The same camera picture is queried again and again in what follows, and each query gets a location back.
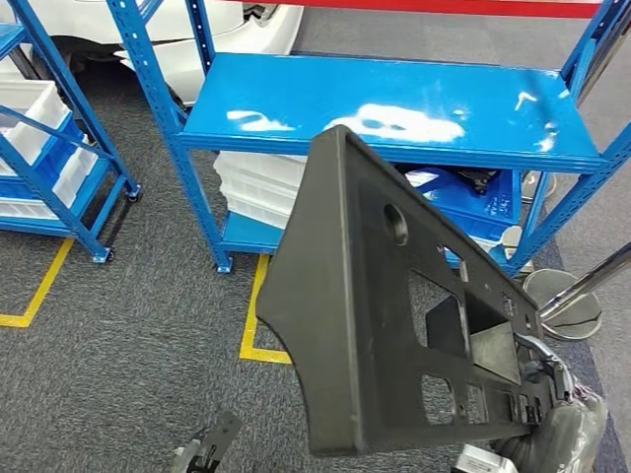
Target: stacked white bin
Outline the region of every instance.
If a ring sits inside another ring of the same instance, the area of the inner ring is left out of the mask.
[[[54,129],[59,129],[63,123],[72,119],[71,111],[61,101],[55,83],[51,81],[0,81],[0,103]],[[29,166],[38,166],[45,150],[58,148],[51,146],[51,140],[59,138],[11,116],[0,114],[0,131]],[[87,142],[85,135],[83,142]],[[51,185],[64,205],[70,208],[97,157],[77,146],[64,147],[60,154],[63,156],[46,157],[48,160],[66,161],[58,177],[53,176],[54,181],[51,182]],[[21,182],[13,169],[0,157],[0,218],[57,219],[41,200],[13,195],[15,185]]]
[[[223,151],[214,169],[228,209],[284,229],[304,173],[305,157]]]

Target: yellow floor marking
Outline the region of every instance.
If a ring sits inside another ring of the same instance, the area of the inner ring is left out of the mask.
[[[248,316],[245,318],[245,327],[243,327],[243,338],[241,340],[241,350],[239,352],[239,357],[244,360],[290,365],[291,359],[288,352],[256,348],[254,346],[257,327],[256,299],[258,296],[260,286],[265,279],[265,275],[267,274],[268,265],[269,265],[269,255],[259,255],[256,273],[254,273],[254,280],[252,283],[252,292],[250,295],[250,304],[248,306]]]
[[[61,246],[60,246],[60,249],[57,251],[57,254],[55,255],[53,262],[51,263],[51,266],[49,266],[48,270],[46,271],[44,279],[39,283],[39,287],[37,288],[37,291],[35,292],[35,295],[33,295],[32,299],[30,300],[30,303],[28,304],[26,310],[25,310],[25,312],[22,315],[0,313],[0,327],[26,328],[29,326],[35,318],[35,315],[37,314],[37,311],[39,310],[39,307],[44,301],[44,298],[48,294],[48,291],[51,289],[51,286],[53,285],[55,278],[57,277],[57,273],[59,273],[61,265],[63,264],[66,257],[68,256],[68,252],[70,251],[70,248],[72,247],[72,243],[74,242],[75,241],[72,238],[66,238],[63,240]]]

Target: car bumper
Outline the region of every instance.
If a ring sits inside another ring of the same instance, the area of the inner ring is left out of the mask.
[[[270,19],[260,23],[251,19],[234,30],[213,35],[215,50],[220,52],[253,52],[289,54],[295,41],[303,7],[279,5]],[[194,39],[160,44],[153,50],[165,80],[184,104],[197,99],[204,80]],[[126,51],[117,55],[131,67]]]

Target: black component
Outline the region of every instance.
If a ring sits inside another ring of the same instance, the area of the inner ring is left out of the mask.
[[[411,295],[432,296],[417,280],[448,293],[429,311],[424,344]],[[343,126],[312,142],[257,313],[295,365],[313,453],[522,436],[533,426],[520,399],[544,416],[552,404],[549,380],[520,379],[529,353],[513,340],[541,336],[535,303]],[[426,395],[432,380],[445,394]],[[437,399],[447,406],[432,414]]]
[[[235,415],[224,412],[215,426],[201,439],[197,454],[186,468],[186,473],[213,473],[241,429],[241,421]]]
[[[142,196],[143,196],[143,193],[144,193],[144,188],[140,186],[140,189],[135,195],[125,194],[125,197],[127,197],[128,202],[131,202],[132,204],[134,204],[136,202],[140,202],[140,200],[142,200]]]
[[[470,185],[476,193],[485,195],[487,193],[487,185],[491,180],[497,177],[500,172],[497,169],[476,169],[461,168],[456,171],[456,175],[461,180]]]
[[[420,170],[426,168],[428,165],[411,165],[409,163],[397,163],[394,168],[402,174],[407,174],[411,170]],[[476,193],[479,195],[485,195],[487,193],[487,186],[500,175],[497,169],[483,169],[483,168],[457,168],[454,166],[432,166],[432,168],[439,168],[448,170],[464,183],[473,189]]]

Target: gray carpet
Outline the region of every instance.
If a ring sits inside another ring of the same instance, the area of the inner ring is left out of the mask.
[[[577,23],[316,10],[297,48],[556,65]],[[309,455],[293,369],[237,357],[255,257],[237,255],[230,275],[214,271],[131,72],[93,65],[81,82],[146,194],[116,236],[114,264],[93,265],[75,245],[33,325],[0,329],[0,471],[163,471],[173,448],[226,409],[244,427],[222,471],[448,471],[457,445]],[[196,157],[221,207],[211,160]],[[58,244],[0,235],[2,311],[23,308]],[[555,244],[537,263],[562,265]],[[586,345],[558,348],[601,389]],[[612,422],[597,464],[626,471]]]

